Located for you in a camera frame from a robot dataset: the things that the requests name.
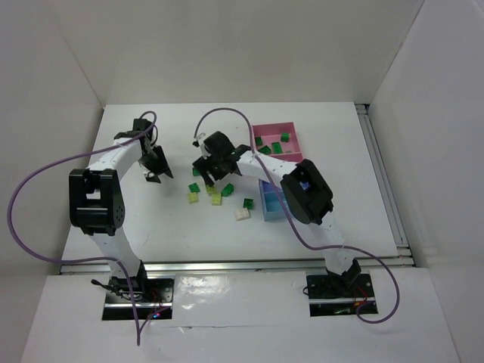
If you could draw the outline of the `light green lego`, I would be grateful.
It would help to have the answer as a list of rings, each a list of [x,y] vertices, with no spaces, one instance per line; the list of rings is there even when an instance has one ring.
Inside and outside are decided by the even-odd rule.
[[[213,206],[221,206],[222,205],[222,195],[220,193],[213,193],[211,196],[211,204]]]
[[[216,192],[216,188],[214,186],[206,186],[206,192],[208,195],[212,195]]]

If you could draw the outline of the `green sloped lego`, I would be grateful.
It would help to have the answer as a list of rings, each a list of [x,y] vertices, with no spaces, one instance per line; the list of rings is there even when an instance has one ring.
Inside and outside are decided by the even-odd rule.
[[[232,183],[228,183],[221,191],[223,197],[229,197],[234,193],[234,186]]]

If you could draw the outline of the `white lego brick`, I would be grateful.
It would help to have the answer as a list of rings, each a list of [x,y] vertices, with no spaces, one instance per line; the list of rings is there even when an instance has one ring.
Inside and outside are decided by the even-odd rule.
[[[247,208],[241,208],[234,212],[234,217],[237,222],[250,218],[250,211]]]

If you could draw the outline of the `green lego plate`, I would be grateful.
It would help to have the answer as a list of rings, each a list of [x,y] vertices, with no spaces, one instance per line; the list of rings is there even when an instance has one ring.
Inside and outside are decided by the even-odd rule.
[[[280,142],[273,142],[271,147],[274,154],[282,154],[284,152]]]

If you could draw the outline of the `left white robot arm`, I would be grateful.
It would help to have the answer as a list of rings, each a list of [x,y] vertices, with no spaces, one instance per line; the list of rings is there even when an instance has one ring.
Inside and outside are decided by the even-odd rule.
[[[70,221],[98,246],[110,266],[114,290],[147,290],[148,278],[143,262],[133,252],[123,223],[126,208],[120,181],[137,163],[147,182],[160,183],[160,176],[173,177],[161,146],[153,135],[155,122],[145,112],[133,120],[132,129],[114,137],[114,144],[86,169],[69,175]]]

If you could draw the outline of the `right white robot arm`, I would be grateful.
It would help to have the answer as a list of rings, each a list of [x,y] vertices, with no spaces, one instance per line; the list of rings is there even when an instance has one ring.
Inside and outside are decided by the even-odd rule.
[[[333,192],[311,160],[290,162],[263,154],[242,144],[235,147],[222,132],[210,136],[203,133],[194,137],[193,146],[201,156],[193,162],[205,184],[215,182],[229,174],[253,177],[271,184],[291,225],[294,221],[311,225],[317,237],[326,243],[309,250],[324,253],[327,273],[341,289],[349,289],[361,273],[334,218]]]

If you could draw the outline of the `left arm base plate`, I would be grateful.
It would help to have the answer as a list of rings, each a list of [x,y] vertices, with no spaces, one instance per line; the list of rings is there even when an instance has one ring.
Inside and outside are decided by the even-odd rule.
[[[153,320],[171,320],[174,297],[174,277],[149,278],[145,291],[134,287],[134,301],[139,320],[152,315]],[[103,321],[131,321],[134,318],[128,287],[119,287],[114,281],[100,284],[107,293],[101,319]]]

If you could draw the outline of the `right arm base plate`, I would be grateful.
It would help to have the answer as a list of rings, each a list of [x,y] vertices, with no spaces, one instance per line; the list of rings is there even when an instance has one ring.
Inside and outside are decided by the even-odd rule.
[[[302,293],[309,299],[311,317],[361,315],[378,313],[371,276],[360,275],[347,290],[332,285],[328,275],[307,275]]]

